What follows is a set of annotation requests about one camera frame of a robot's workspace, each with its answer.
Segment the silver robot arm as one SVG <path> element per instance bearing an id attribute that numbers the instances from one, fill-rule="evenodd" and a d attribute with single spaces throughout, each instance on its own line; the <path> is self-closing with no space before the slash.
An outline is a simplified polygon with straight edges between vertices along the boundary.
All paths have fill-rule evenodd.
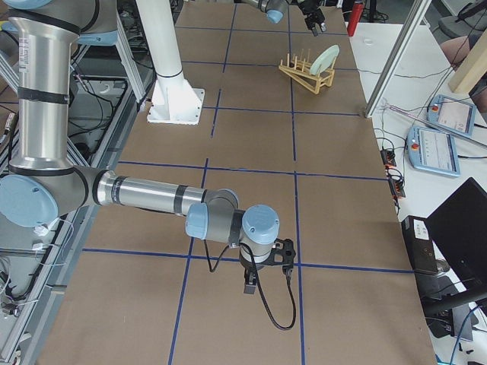
<path id="1" fill-rule="evenodd" d="M 264 13 L 267 19 L 277 24 L 283 18 L 285 12 L 290 6 L 296 5 L 304 16 L 304 21 L 307 29 L 316 37 L 318 31 L 324 33 L 326 31 L 326 18 L 320 8 L 320 2 L 314 0 L 243 0 L 234 1 L 234 3 L 247 4 L 253 8 L 258 9 Z"/>
<path id="2" fill-rule="evenodd" d="M 1 180 L 1 212 L 22 227 L 48 224 L 87 205 L 125 205 L 176 214 L 187 235 L 240 251 L 244 290 L 262 290 L 259 270 L 274 264 L 279 217 L 266 205 L 240 210 L 230 190 L 211 191 L 119 176 L 67 157 L 72 46 L 117 41 L 114 1 L 10 1 L 19 35 L 19 150 Z"/>

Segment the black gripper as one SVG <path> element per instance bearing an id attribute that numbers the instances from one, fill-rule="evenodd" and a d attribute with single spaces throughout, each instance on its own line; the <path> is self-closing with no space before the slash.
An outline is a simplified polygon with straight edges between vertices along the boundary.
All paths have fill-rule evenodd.
<path id="1" fill-rule="evenodd" d="M 264 265 L 257 263 L 256 267 L 253 267 L 251 261 L 246 260 L 242 255 L 239 255 L 239 260 L 244 267 L 244 294 L 255 294 L 257 287 L 256 273 L 264 268 Z"/>
<path id="2" fill-rule="evenodd" d="M 298 2 L 298 7 L 305 17 L 305 24 L 315 37 L 326 31 L 325 17 L 317 0 L 303 0 Z"/>

